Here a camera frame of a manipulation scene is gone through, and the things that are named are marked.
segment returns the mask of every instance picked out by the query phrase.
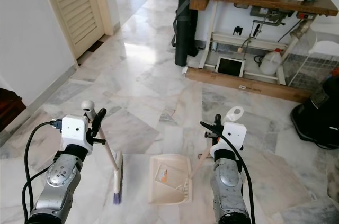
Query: louvered door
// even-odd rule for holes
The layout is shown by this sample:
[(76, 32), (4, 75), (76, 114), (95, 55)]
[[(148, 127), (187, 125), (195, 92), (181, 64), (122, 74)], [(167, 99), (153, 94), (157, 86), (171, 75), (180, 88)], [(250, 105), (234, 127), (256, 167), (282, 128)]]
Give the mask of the louvered door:
[(54, 0), (59, 19), (63, 21), (74, 55), (78, 58), (103, 34), (97, 0)]

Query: dustpan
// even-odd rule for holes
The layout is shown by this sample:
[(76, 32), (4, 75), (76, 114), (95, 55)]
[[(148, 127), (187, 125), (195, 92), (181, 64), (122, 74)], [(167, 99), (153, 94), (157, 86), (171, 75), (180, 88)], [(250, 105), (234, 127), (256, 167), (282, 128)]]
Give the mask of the dustpan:
[(190, 160), (179, 154), (161, 154), (150, 159), (149, 203), (181, 204), (192, 201)]

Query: white table leg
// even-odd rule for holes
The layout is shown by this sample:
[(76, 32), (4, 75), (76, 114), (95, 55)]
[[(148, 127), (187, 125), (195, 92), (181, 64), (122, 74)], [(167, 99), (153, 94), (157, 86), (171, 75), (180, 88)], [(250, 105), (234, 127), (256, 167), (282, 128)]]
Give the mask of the white table leg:
[(212, 15), (210, 18), (210, 23), (209, 23), (208, 33), (207, 33), (206, 46), (205, 46), (203, 55), (201, 57), (201, 60), (198, 66), (199, 69), (203, 69), (205, 62), (207, 60), (207, 57), (208, 57), (208, 50), (210, 48), (210, 42), (211, 42), (213, 26), (214, 26), (214, 19), (216, 17), (216, 12), (217, 12), (217, 5), (218, 5), (218, 1), (213, 1)]

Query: marble floor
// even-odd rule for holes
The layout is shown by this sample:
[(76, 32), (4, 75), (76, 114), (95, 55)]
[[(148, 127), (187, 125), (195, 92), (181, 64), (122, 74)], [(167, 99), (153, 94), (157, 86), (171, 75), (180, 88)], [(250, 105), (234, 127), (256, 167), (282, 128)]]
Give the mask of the marble floor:
[[(335, 224), (339, 205), (327, 196), (327, 174), (338, 150), (301, 141), (290, 121), (295, 102), (186, 79), (170, 45), (177, 0), (147, 0), (79, 70), (0, 148), (1, 224), (23, 222), (23, 153), (33, 128), (65, 114), (83, 114), (82, 100), (108, 111), (102, 128), (112, 150), (122, 150), (122, 203), (113, 205), (112, 168), (102, 146), (84, 161), (68, 224), (216, 223), (206, 160), (193, 180), (193, 201), (148, 204), (149, 159), (178, 153), (192, 165), (207, 146), (199, 121), (213, 122), (235, 105), (247, 127), (242, 156), (253, 181), (256, 223)], [(189, 65), (197, 66), (196, 58)], [(60, 146), (60, 133), (41, 128), (34, 137), (31, 174), (44, 168)], [(43, 177), (33, 182), (35, 200)], [(244, 188), (248, 204), (248, 187)]]

